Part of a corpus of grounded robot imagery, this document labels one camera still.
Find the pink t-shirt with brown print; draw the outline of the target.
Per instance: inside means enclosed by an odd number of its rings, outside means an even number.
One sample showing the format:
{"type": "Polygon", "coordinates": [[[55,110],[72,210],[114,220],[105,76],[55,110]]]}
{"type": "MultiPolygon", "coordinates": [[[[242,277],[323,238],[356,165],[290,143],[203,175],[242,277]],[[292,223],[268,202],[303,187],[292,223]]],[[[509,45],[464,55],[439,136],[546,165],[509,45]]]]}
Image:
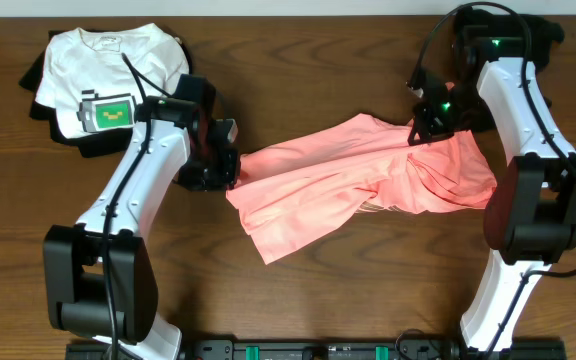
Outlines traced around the pink t-shirt with brown print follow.
{"type": "Polygon", "coordinates": [[[359,113],[243,155],[226,198],[262,260],[290,255],[360,212],[484,209],[497,181],[473,134],[411,145],[411,130],[359,113]]]}

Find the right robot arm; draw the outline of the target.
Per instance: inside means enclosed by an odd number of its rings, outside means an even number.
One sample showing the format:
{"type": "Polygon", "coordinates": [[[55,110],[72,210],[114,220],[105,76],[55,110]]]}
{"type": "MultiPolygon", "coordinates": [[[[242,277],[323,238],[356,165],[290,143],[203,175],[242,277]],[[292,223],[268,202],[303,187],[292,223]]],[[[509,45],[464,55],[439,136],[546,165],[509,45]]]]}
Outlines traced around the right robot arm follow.
{"type": "Polygon", "coordinates": [[[576,150],[561,134],[536,81],[529,28],[461,25],[454,56],[459,80],[447,88],[422,66],[410,87],[412,145],[454,139],[461,131],[495,129],[507,170],[484,212],[490,253],[460,341],[449,359],[561,359],[558,341],[518,341],[513,331],[537,283],[554,275],[576,247],[576,150]]]}

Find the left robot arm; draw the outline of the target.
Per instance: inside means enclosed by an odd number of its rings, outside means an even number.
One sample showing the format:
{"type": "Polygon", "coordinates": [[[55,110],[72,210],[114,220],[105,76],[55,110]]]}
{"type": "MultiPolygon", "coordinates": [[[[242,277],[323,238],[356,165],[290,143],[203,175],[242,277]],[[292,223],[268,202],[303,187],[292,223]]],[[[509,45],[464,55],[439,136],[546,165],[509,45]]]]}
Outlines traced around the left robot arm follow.
{"type": "Polygon", "coordinates": [[[147,252],[154,217],[171,183],[226,191],[239,173],[234,119],[212,116],[217,91],[184,74],[176,90],[135,109],[129,147],[94,204],[43,242],[51,326],[104,343],[86,359],[176,359],[182,333],[157,312],[147,252]]]}

